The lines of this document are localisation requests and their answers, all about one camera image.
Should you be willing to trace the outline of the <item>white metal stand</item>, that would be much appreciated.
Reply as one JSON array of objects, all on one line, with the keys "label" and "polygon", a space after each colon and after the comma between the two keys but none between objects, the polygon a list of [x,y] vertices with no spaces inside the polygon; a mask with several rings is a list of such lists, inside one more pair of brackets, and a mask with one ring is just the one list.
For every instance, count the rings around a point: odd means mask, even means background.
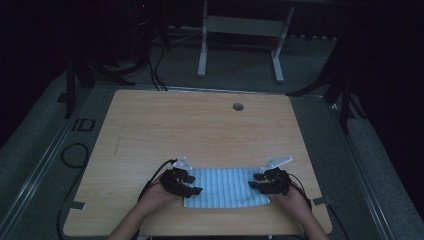
[{"label": "white metal stand", "polygon": [[280,54],[291,25],[294,11],[294,6],[289,7],[285,19],[280,21],[215,16],[208,13],[208,0],[203,0],[202,42],[197,75],[199,77],[204,77],[206,75],[208,55],[207,38],[209,32],[276,37],[278,39],[278,44],[276,48],[270,52],[270,56],[275,80],[277,83],[282,83],[284,81],[284,76],[280,63]]}]

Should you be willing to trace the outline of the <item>blue striped towel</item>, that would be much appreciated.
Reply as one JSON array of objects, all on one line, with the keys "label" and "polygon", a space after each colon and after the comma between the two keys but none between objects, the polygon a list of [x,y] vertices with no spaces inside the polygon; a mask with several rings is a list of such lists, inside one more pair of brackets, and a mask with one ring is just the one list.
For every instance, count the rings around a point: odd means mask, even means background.
[{"label": "blue striped towel", "polygon": [[198,168],[190,171],[202,191],[184,199],[189,209],[237,209],[267,205],[268,197],[249,186],[258,168]]}]

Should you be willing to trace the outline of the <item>person's right hand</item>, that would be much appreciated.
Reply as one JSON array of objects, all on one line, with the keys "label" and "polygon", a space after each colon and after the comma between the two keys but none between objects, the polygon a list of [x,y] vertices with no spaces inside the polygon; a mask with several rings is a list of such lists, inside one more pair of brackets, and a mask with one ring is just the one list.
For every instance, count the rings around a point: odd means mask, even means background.
[{"label": "person's right hand", "polygon": [[297,220],[299,223],[306,223],[312,219],[313,214],[303,195],[293,186],[289,187],[288,193],[269,194],[272,202],[279,204],[283,210]]}]

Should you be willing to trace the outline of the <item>black metal stand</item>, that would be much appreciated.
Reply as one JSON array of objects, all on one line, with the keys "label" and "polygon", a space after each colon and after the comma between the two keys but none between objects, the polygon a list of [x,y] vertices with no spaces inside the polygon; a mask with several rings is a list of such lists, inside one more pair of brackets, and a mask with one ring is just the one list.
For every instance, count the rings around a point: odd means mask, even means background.
[{"label": "black metal stand", "polygon": [[351,38],[344,33],[337,40],[317,80],[300,90],[287,93],[287,96],[290,97],[300,97],[327,85],[328,89],[323,95],[323,100],[326,104],[334,105],[338,99],[341,99],[339,124],[345,134],[349,133],[347,123],[351,116],[350,105],[353,105],[361,117],[366,117],[351,97],[353,85],[351,50]]},{"label": "black metal stand", "polygon": [[107,69],[103,64],[82,54],[71,54],[66,59],[66,91],[61,93],[58,101],[66,104],[65,118],[68,119],[76,108],[76,80],[83,88],[93,88],[95,77],[93,71],[103,74],[107,79],[120,85],[134,86],[117,73]]}]

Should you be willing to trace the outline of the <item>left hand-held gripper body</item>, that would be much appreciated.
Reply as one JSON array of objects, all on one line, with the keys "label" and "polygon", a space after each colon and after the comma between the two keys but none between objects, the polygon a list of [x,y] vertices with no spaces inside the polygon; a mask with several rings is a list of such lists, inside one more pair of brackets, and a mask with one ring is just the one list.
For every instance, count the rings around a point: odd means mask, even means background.
[{"label": "left hand-held gripper body", "polygon": [[172,168],[167,169],[160,176],[160,183],[167,192],[180,197],[185,197],[188,189],[192,187],[190,187],[190,184],[184,183],[183,179],[186,176],[191,176],[191,170],[192,166],[189,164],[186,157],[176,159],[172,162]]}]

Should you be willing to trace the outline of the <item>person's left hand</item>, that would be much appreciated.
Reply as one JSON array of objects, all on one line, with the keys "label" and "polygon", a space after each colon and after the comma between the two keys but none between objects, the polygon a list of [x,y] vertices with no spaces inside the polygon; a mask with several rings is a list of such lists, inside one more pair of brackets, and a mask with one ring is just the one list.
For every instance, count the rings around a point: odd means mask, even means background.
[{"label": "person's left hand", "polygon": [[140,215],[148,216],[166,204],[179,199],[179,196],[167,192],[162,184],[157,182],[148,187],[137,203],[137,210]]}]

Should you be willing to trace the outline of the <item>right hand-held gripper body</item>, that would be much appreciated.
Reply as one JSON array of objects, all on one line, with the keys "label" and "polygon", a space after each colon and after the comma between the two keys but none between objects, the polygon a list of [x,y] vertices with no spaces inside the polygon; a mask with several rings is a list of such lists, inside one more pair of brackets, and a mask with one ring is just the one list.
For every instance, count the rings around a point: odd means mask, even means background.
[{"label": "right hand-held gripper body", "polygon": [[292,161],[291,156],[268,158],[266,163],[260,168],[262,177],[260,178],[259,191],[262,194],[283,194],[289,191],[292,180],[285,170],[281,170],[280,166]]}]

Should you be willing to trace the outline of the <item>metal floor rail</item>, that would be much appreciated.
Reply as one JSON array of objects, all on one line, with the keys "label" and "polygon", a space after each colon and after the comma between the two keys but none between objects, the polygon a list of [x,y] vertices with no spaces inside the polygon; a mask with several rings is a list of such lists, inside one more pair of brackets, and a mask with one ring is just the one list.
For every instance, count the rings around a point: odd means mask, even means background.
[{"label": "metal floor rail", "polygon": [[333,120],[339,127],[339,130],[342,134],[342,139],[348,148],[348,152],[351,158],[352,170],[358,181],[359,187],[364,196],[364,201],[366,202],[370,215],[376,226],[376,230],[379,233],[381,240],[394,240],[393,232],[388,225],[386,216],[381,209],[381,206],[376,198],[374,190],[372,189],[371,183],[362,164],[362,159],[360,158],[358,149],[356,148],[351,138],[351,135],[347,134],[341,128],[339,118],[341,117],[342,108],[339,107],[336,103],[328,104],[328,108],[330,113],[332,114]]},{"label": "metal floor rail", "polygon": [[0,240],[59,240],[109,98],[84,90],[70,118],[46,94],[0,149]]}]

